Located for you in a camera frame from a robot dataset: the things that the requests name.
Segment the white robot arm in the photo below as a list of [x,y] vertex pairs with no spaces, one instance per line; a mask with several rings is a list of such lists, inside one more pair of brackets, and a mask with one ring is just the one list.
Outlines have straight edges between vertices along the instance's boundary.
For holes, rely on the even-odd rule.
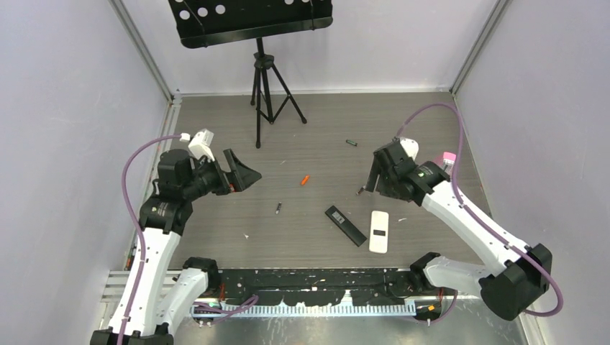
[[[549,282],[510,247],[527,253],[550,273],[552,255],[538,244],[531,248],[489,218],[461,192],[456,198],[449,176],[433,162],[417,165],[419,147],[400,138],[376,150],[365,189],[383,196],[413,201],[444,221],[481,258],[483,265],[456,262],[428,253],[411,265],[410,279],[416,291],[451,288],[483,299],[505,320],[515,319],[548,290]],[[485,230],[465,209],[507,240],[505,246]]]
[[[192,138],[182,134],[181,141],[189,142],[190,154],[172,149],[160,156],[156,191],[140,208],[145,247],[138,241],[136,258],[145,251],[143,269],[129,272],[108,329],[94,331],[90,345],[115,345],[119,333],[123,334],[123,344],[173,344],[173,335],[195,299],[219,287],[216,262],[191,257],[184,263],[178,281],[160,301],[170,259],[193,213],[191,203],[208,193],[223,196],[244,191],[261,179],[260,173],[243,165],[231,149],[224,151],[231,171],[223,171],[209,148],[213,136],[207,129]],[[125,320],[123,315],[136,288],[129,318]]]

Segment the white wall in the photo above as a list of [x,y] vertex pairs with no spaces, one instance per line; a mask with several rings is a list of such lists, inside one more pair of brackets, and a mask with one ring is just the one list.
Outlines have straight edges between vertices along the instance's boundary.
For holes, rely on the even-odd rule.
[[[252,92],[253,40],[190,50],[168,0],[124,2],[173,90]],[[329,28],[265,38],[265,52],[292,91],[448,89],[495,2],[334,0]]]
[[1,342],[88,344],[167,101],[107,1],[5,3],[0,95]]
[[[458,94],[495,218],[551,249],[549,344],[606,344],[610,3],[513,1]],[[540,310],[555,305],[548,293]]]

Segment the pink object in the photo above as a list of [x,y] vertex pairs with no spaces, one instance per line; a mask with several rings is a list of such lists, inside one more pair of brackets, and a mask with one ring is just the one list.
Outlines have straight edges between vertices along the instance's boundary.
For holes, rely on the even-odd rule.
[[441,167],[447,174],[451,175],[453,165],[455,164],[455,153],[443,152],[442,155],[436,157],[433,162]]

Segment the music stand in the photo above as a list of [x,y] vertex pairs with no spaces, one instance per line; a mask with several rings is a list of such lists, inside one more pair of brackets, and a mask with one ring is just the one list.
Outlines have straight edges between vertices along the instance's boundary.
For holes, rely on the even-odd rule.
[[[255,73],[250,100],[251,105],[256,104],[256,148],[260,148],[260,118],[273,124],[288,100],[292,102],[301,121],[307,123],[276,67],[275,58],[265,54],[263,37],[328,27],[332,23],[331,0],[168,1],[184,47],[195,49],[256,39]],[[275,114],[267,76],[267,70],[270,69],[273,69],[286,92],[286,98]],[[267,108],[266,114],[260,110],[261,98]]]

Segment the gray wooden floor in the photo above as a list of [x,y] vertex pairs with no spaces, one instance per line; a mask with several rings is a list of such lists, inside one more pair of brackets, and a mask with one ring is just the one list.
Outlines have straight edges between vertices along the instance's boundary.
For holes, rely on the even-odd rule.
[[[255,111],[248,96],[185,98],[176,132],[208,128],[212,149],[228,170],[222,150],[235,154],[263,179],[243,193],[208,195],[194,203],[171,267],[191,256],[209,257],[220,267],[408,267],[434,251],[479,262],[457,235],[430,213],[364,192],[373,151],[387,144],[402,121],[420,106],[451,102],[448,93],[319,94],[295,96],[308,124],[287,104],[274,125],[263,122],[262,147],[255,148]],[[282,101],[274,96],[275,109]],[[458,126],[444,108],[424,112],[406,130],[419,142],[417,162],[455,152]],[[354,140],[357,147],[345,143]],[[173,143],[173,147],[184,147]],[[487,211],[470,150],[463,155],[460,187]],[[309,182],[300,186],[305,175]],[[280,214],[275,210],[282,202]],[[336,205],[367,237],[370,212],[390,214],[387,254],[356,247],[325,215]]]

